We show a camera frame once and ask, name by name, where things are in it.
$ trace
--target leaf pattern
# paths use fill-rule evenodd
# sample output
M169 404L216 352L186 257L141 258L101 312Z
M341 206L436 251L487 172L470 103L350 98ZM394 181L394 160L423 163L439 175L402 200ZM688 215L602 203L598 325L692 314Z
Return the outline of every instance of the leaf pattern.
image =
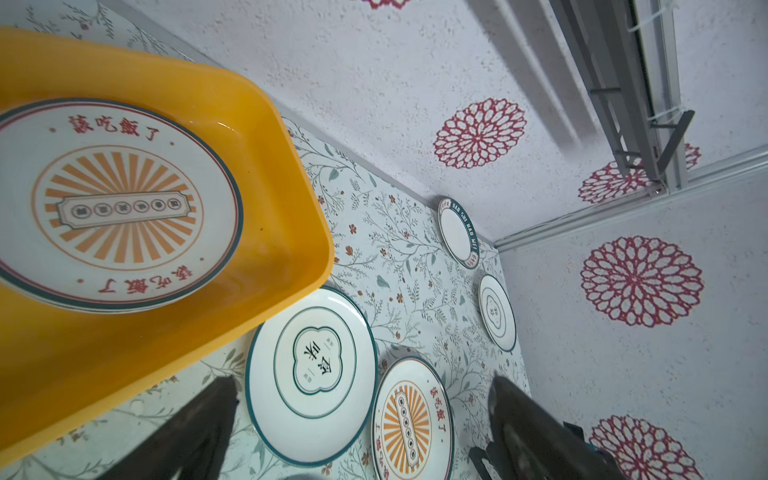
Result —
M23 0L0 22L65 37L186 58L93 0ZM459 266L437 234L435 212L351 161L336 147L283 118L333 233L330 283L352 298L371 327L379 373L402 356L426 358L445 384L455 425L454 478L474 478L472 446L485 446L487 395L494 371L529 391L520 349L490 340L477 305L483 271L504 283L498 252L482 243L478 269ZM286 464L259 438L243 394L246 334L117 409L0 470L0 478L95 478L137 445L205 385L233 376L240 404L221 478L271 480L305 468ZM366 426L341 457L312 469L343 480L375 478Z

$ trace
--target small red flower print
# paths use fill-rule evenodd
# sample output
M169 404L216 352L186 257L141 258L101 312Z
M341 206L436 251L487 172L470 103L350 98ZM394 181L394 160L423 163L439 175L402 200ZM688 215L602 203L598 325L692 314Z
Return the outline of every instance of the small red flower print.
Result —
M677 245L620 237L592 250L581 271L587 300L627 325L670 325L699 304L701 270Z
M363 0L363 1L367 2L369 5L371 5L371 8L376 10L378 7L382 5L391 5L397 9L400 9L411 0Z
M664 429L646 420L612 416L592 429L592 445L608 450L633 480L701 480L696 462Z
M685 164L688 169L695 167L700 158L699 147L685 144ZM628 176L622 177L616 162L610 162L584 180L581 188L578 189L578 196L590 204L599 204L640 190L652 183L648 180L645 170L633 170Z
M435 155L449 167L480 167L517 145L526 123L525 112L509 100L489 98L471 104L437 132Z

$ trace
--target white plate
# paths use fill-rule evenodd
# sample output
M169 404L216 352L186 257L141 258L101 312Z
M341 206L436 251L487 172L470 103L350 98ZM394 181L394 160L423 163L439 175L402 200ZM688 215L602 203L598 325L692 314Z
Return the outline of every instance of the white plate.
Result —
M328 287L267 320L248 353L253 424L286 462L319 466L354 442L372 408L376 344L357 306Z
M498 348L511 352L518 341L518 329L515 314L504 287L492 275L485 275L480 280L480 313L491 339Z
M243 205L221 159L158 114L59 99L0 116L0 279L78 311L126 313L211 281Z
M461 205L444 197L437 209L440 234L451 256L470 270L480 261L480 243L475 226Z
M373 408L381 480L445 480L453 467L453 415L445 387L424 360L403 357L384 375Z

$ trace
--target plate with orange sunburst design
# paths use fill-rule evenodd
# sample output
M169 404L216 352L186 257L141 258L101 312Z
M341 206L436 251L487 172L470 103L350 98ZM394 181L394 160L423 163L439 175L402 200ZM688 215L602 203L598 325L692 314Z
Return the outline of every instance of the plate with orange sunburst design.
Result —
M71 310L163 306L232 257L243 205L223 161L173 121L58 99L0 116L0 279Z
M453 415L440 378L425 360L407 356L389 368L372 423L380 479L450 478Z

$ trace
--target yellow plastic tray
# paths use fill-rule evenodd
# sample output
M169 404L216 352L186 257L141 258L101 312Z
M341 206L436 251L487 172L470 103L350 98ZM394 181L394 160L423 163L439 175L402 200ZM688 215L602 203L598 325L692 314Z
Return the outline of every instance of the yellow plastic tray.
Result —
M246 78L0 28L0 112L66 97L123 101L203 138L240 188L243 235L213 282L149 312L69 312L0 286L0 466L260 325L323 284L333 265L328 225L280 114Z

